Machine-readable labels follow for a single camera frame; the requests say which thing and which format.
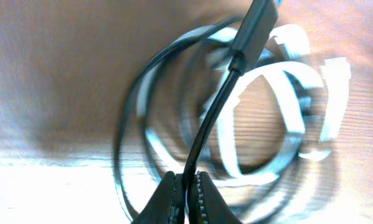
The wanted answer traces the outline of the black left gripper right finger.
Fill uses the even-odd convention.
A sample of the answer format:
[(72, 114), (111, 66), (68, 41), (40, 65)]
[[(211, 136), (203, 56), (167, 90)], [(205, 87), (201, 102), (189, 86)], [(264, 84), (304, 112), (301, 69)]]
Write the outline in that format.
[(206, 172), (198, 172), (187, 193), (190, 224), (241, 224)]

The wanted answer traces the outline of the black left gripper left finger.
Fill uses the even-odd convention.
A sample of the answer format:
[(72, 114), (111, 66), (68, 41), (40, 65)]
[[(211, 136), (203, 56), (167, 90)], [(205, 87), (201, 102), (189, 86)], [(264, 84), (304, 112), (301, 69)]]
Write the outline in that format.
[(183, 224), (185, 196), (181, 174), (166, 172), (157, 189), (132, 224)]

